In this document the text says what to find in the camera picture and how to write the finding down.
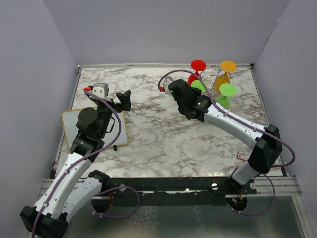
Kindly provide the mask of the green wine glass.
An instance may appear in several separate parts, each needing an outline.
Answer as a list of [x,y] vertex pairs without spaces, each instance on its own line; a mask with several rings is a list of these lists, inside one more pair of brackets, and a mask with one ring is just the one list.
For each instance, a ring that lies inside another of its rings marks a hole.
[[194,80],[191,83],[191,87],[200,89],[202,93],[206,93],[206,89],[205,89],[204,85],[199,80]]
[[225,83],[220,86],[219,92],[221,95],[216,98],[216,102],[228,110],[230,98],[236,95],[236,87],[230,83]]

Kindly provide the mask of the red plastic wine glass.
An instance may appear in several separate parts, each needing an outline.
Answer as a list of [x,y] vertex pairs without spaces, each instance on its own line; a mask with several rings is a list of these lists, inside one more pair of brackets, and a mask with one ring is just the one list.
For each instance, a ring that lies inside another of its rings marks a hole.
[[[194,74],[197,75],[198,77],[200,76],[199,72],[202,72],[206,69],[206,63],[202,60],[194,60],[191,62],[191,68],[192,70],[194,70]],[[187,83],[189,86],[191,86],[191,84],[197,80],[197,77],[195,77],[194,75],[190,75]]]

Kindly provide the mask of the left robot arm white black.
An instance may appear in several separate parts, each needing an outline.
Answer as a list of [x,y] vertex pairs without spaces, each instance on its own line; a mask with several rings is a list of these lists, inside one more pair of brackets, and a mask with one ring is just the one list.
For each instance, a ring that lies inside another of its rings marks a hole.
[[33,206],[26,206],[20,213],[25,228],[33,238],[61,238],[67,231],[70,220],[94,195],[105,195],[109,183],[102,178],[89,177],[80,187],[75,188],[82,174],[94,162],[98,154],[110,147],[118,139],[115,137],[105,144],[103,138],[113,117],[120,119],[119,113],[131,109],[131,91],[117,93],[119,103],[99,96],[93,88],[84,89],[85,95],[97,107],[86,107],[78,115],[78,134],[62,170],[48,190]]

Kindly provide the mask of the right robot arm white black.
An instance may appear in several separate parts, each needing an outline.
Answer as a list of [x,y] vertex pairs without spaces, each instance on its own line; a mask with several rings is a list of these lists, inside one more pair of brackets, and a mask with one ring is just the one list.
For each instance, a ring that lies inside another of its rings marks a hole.
[[282,145],[276,126],[271,124],[264,127],[237,115],[230,118],[228,110],[218,103],[212,103],[200,89],[190,87],[182,79],[173,80],[168,77],[164,80],[161,90],[174,98],[179,112],[187,119],[214,125],[252,150],[248,160],[238,166],[227,179],[226,185],[231,193],[240,193],[252,178],[268,173],[280,156]]

